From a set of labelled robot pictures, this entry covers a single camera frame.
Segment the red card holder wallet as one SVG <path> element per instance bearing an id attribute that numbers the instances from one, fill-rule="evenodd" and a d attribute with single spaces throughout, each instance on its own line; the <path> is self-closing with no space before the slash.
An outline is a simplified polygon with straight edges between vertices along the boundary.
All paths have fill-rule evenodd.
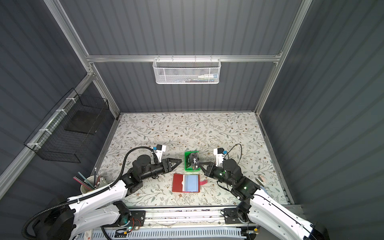
<path id="1" fill-rule="evenodd" d="M 208 181 L 200 180 L 200 175 L 174 174 L 172 192 L 174 193 L 199 193 L 201 186 Z"/>

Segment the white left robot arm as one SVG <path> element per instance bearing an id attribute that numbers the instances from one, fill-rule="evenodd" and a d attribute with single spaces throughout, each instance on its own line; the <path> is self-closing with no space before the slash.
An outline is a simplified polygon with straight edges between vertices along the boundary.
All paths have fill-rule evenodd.
<path id="1" fill-rule="evenodd" d="M 36 217 L 33 223 L 36 239 L 72 240 L 101 226 L 133 226 L 134 217 L 123 199 L 138 191 L 145 179 L 170 173 L 181 163 L 181 159 L 166 158 L 152 164 L 150 156 L 139 156 L 115 185 L 109 184 L 94 193 L 77 196 L 57 208 L 50 206 L 48 211 Z"/>

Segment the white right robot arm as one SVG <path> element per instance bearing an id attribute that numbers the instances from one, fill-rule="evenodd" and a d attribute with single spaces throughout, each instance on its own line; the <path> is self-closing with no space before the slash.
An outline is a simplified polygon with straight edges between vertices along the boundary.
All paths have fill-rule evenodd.
<path id="1" fill-rule="evenodd" d="M 328 230 L 292 213 L 270 197 L 262 187 L 242 173 L 233 159 L 223 160 L 218 167 L 213 162 L 199 163 L 205 176 L 231 187 L 230 193 L 240 203 L 238 218 L 244 223 L 255 223 L 280 240 L 328 240 Z"/>

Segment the grey VIP credit card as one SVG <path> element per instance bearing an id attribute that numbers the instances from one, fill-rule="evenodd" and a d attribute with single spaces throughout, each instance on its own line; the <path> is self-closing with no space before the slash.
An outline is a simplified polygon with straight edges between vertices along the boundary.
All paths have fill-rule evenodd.
<path id="1" fill-rule="evenodd" d="M 197 170 L 199 168 L 199 154 L 198 152 L 193 152 L 189 155 L 189 163 L 193 170 Z"/>

